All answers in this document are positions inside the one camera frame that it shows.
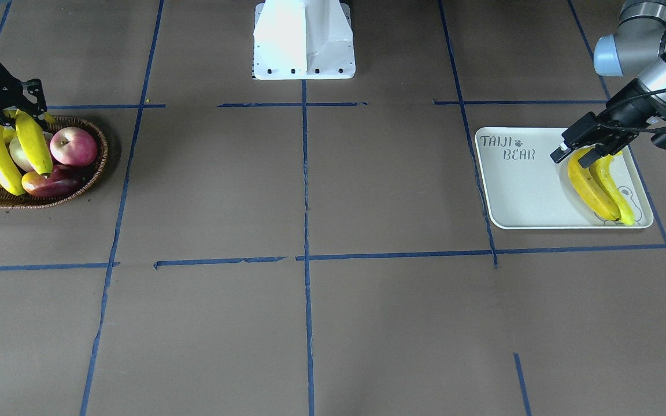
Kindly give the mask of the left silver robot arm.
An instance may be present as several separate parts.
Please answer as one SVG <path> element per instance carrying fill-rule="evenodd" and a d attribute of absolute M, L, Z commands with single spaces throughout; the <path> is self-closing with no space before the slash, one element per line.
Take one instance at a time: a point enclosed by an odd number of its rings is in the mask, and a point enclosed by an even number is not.
<path fill-rule="evenodd" d="M 616 155 L 643 133 L 666 150 L 666 1 L 627 1 L 616 32 L 598 40 L 594 68 L 600 76 L 631 81 L 598 114 L 589 112 L 566 129 L 550 156 L 555 163 L 584 147 L 582 168 Z"/>

